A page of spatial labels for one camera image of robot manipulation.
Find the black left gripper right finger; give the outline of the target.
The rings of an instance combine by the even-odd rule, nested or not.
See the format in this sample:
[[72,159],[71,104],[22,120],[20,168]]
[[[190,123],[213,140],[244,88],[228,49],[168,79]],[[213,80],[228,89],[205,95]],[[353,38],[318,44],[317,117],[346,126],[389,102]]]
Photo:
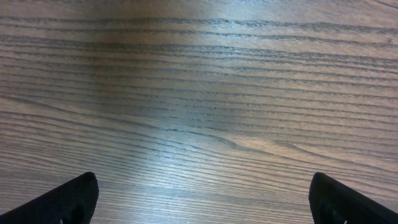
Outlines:
[[321,172],[308,199],[315,224],[397,224],[396,212]]

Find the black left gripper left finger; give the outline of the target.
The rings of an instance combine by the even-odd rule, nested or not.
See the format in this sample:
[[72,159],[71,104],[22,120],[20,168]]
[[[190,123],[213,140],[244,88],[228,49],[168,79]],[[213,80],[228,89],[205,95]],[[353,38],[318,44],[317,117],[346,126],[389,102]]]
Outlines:
[[89,224],[99,188],[86,172],[63,185],[1,215],[1,224]]

